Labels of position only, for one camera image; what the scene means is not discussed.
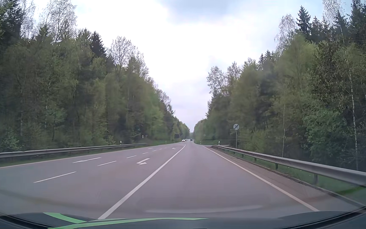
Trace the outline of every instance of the asphalt road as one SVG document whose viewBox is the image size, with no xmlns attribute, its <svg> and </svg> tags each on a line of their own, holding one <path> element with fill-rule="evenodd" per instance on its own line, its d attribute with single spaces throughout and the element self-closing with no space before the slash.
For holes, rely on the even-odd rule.
<svg viewBox="0 0 366 229">
<path fill-rule="evenodd" d="M 0 168 L 0 212 L 281 217 L 356 206 L 193 142 Z"/>
</svg>

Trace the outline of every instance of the sky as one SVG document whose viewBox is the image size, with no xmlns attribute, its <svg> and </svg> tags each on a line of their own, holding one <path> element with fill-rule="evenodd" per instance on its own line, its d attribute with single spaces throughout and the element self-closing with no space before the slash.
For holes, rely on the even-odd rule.
<svg viewBox="0 0 366 229">
<path fill-rule="evenodd" d="M 34 0 L 35 17 L 48 0 Z M 77 26 L 97 31 L 106 47 L 123 36 L 144 54 L 149 75 L 190 131 L 211 99 L 207 73 L 276 48 L 282 16 L 302 5 L 321 19 L 321 0 L 72 0 Z"/>
</svg>

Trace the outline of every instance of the guardrail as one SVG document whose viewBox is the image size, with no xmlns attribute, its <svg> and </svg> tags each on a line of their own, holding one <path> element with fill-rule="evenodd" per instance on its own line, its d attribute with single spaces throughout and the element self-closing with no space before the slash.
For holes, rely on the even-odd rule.
<svg viewBox="0 0 366 229">
<path fill-rule="evenodd" d="M 77 147 L 77 148 L 40 149 L 40 150 L 28 150 L 28 151 L 16 151 L 16 152 L 3 152 L 3 153 L 0 153 L 0 159 L 13 158 L 13 157 L 19 157 L 19 156 L 36 156 L 36 155 L 43 155 L 43 154 L 79 152 L 79 151 L 88 151 L 88 150 L 96 150 L 96 149 L 123 148 L 123 147 L 133 147 L 133 146 L 140 146 L 140 145 L 149 145 L 149 144 L 139 143 L 139 144 L 127 144 L 127 145 L 102 145 L 102 146 L 88 146 L 88 147 Z"/>
<path fill-rule="evenodd" d="M 211 147 L 215 149 L 222 149 L 222 151 L 231 151 L 238 153 L 241 155 L 242 158 L 244 157 L 244 155 L 247 155 L 253 157 L 255 161 L 257 159 L 261 159 L 264 161 L 275 163 L 275 169 L 278 169 L 278 165 L 284 165 L 313 173 L 314 174 L 313 184 L 317 184 L 318 175 L 322 175 L 332 179 L 341 180 L 347 183 L 366 187 L 366 172 L 351 169 L 343 169 L 329 165 L 321 165 L 307 161 L 298 161 L 278 156 L 271 156 L 267 154 L 255 153 L 251 151 L 235 149 L 221 145 L 212 145 Z"/>
</svg>

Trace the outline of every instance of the green trim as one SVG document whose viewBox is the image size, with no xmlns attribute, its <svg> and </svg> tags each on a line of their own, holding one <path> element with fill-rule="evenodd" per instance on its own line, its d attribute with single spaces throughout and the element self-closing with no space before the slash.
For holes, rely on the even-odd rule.
<svg viewBox="0 0 366 229">
<path fill-rule="evenodd" d="M 131 219 L 131 220 L 123 220 L 123 221 L 106 221 L 106 222 L 88 222 L 82 224 L 72 224 L 67 226 L 59 226 L 59 227 L 51 227 L 48 229 L 75 229 L 81 227 L 89 227 L 89 226 L 104 226 L 118 223 L 128 223 L 128 222 L 141 222 L 141 221 L 154 221 L 154 220 L 186 220 L 186 221 L 195 221 L 195 220 L 204 220 L 206 218 L 143 218 L 143 219 Z"/>
<path fill-rule="evenodd" d="M 58 218 L 60 220 L 63 220 L 63 221 L 67 221 L 67 222 L 72 222 L 72 223 L 82 223 L 82 222 L 85 222 L 85 221 L 82 221 L 82 220 L 78 220 L 78 219 L 75 219 L 75 218 L 72 218 L 72 217 L 68 217 L 68 216 L 64 216 L 60 213 L 53 213 L 53 212 L 43 212 L 44 214 L 48 215 L 48 216 L 52 216 L 52 217 L 55 217 L 55 218 Z"/>
<path fill-rule="evenodd" d="M 95 222 L 95 221 L 117 221 L 117 220 L 124 220 L 125 218 L 119 218 L 119 219 L 103 219 L 103 220 L 93 220 L 89 222 Z"/>
</svg>

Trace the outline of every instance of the forest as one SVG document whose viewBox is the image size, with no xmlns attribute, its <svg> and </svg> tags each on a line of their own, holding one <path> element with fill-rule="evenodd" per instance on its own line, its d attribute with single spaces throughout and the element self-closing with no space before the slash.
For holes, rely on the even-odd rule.
<svg viewBox="0 0 366 229">
<path fill-rule="evenodd" d="M 366 172 L 366 2 L 323 0 L 282 17 L 275 50 L 208 72 L 211 101 L 196 143 Z"/>
<path fill-rule="evenodd" d="M 0 0 L 0 152 L 189 137 L 143 54 L 77 28 L 71 0 Z"/>
</svg>

